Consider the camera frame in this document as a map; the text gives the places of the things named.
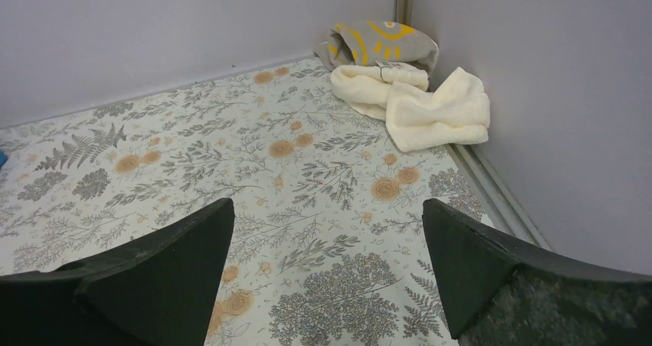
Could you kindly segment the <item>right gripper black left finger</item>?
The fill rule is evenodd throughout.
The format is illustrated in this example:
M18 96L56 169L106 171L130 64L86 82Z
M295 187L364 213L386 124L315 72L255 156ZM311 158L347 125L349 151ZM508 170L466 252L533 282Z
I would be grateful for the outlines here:
M235 223L221 198L118 247L1 278L3 345L201 345Z

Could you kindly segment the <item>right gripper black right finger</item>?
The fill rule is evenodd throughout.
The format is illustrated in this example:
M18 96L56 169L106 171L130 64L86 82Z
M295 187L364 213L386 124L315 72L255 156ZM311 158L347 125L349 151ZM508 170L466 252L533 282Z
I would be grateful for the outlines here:
M649 345L651 278L565 257L423 204L427 248L461 345Z

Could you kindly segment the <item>cream terry towel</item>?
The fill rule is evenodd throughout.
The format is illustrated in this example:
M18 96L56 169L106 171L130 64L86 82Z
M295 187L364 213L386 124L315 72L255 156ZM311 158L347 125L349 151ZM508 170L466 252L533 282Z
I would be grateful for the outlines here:
M408 63L341 65L333 94L362 115L384 121L402 152L488 140L490 101L482 81L456 68L433 92L425 70Z

